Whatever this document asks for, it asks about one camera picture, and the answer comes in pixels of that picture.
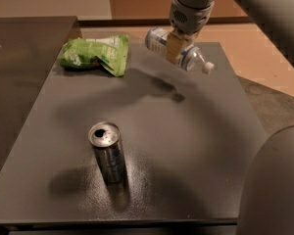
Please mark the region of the tan taped gripper finger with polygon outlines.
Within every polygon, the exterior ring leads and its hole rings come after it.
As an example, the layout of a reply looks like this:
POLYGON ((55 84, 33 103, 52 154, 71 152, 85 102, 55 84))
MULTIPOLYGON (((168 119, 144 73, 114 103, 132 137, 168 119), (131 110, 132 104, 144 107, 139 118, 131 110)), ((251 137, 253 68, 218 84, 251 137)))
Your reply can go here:
POLYGON ((178 63, 179 55, 188 46, 192 45, 197 38, 197 33, 186 34, 175 28, 170 31, 167 37, 167 53, 166 58, 173 64, 178 63))

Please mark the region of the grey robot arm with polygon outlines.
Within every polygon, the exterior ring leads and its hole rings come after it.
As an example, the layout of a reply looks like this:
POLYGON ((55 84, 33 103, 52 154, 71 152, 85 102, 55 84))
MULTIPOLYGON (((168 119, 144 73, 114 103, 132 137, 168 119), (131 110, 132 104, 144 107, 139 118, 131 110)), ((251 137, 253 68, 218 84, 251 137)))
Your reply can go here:
MULTIPOLYGON (((206 24, 203 14, 216 0, 172 0, 186 14, 172 25, 191 35, 206 24)), ((244 78, 294 99, 294 0, 233 0, 256 26, 263 54, 248 67, 234 61, 244 78)), ((248 168, 236 235, 294 235, 294 114, 272 130, 248 168)))

